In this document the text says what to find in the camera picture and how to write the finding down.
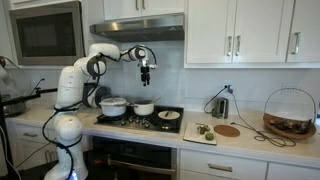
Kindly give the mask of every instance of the oven door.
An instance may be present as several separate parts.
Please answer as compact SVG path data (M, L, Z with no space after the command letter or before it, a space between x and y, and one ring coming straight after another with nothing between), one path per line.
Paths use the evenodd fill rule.
M122 140L93 140L90 154L93 163L90 178L117 180L175 180L177 178L174 148Z

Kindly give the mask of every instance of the green vegetable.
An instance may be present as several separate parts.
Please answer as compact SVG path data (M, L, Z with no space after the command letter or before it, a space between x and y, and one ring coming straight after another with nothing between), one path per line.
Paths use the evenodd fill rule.
M198 127L198 131L200 134L204 134L206 132L206 130L201 126Z
M213 139L214 139L213 133L207 133L207 134L206 134L206 140L212 141Z
M210 131L210 128L209 128L208 125L204 125L202 128L203 128L205 131Z

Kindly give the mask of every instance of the white countertop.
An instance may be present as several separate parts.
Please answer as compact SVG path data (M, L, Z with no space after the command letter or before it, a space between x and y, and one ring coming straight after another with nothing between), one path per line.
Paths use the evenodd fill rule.
M47 107L44 105L34 105L32 108L28 108L24 114L7 118L6 120L24 125L42 127L48 117L52 115L52 112L52 107L49 105ZM101 109L97 108L81 108L77 114L84 126L83 134L86 135L130 140L174 148L200 150L269 162L296 164L313 168L320 167L319 130L313 137L304 140L295 140L296 146L294 147L276 147L267 140L263 142L254 140L254 137L257 135L254 131L237 125L231 125L240 131L240 136L225 137L216 133L217 145L214 146L184 141L183 136L187 123L197 122L215 126L219 124L230 125L231 122L236 122L244 125L238 115L229 115L229 118L225 120L214 118L210 114L202 112L185 111L180 133L175 134L96 125L94 124L97 121L96 117L101 114ZM264 130L262 115L262 112L251 112L242 115L242 117L257 130Z

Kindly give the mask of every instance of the round wooden board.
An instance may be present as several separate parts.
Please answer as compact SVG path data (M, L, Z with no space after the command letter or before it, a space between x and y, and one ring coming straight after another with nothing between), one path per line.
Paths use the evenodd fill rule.
M240 136L240 131L238 129L227 125L217 125L214 127L214 131L227 137Z

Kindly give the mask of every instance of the oven handle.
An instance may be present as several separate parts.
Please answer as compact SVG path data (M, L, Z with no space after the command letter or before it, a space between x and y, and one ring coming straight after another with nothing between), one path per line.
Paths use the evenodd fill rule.
M115 165L115 166L120 166L120 167L124 167L124 168L135 169L135 170L139 170L139 171L145 171L145 172L151 172L151 173L157 173L157 174L167 174L167 175L175 175L176 174L175 168L174 169L154 168L154 167L126 163L126 162L122 162L122 161L115 161L115 160L111 160L111 159L109 159L109 165Z

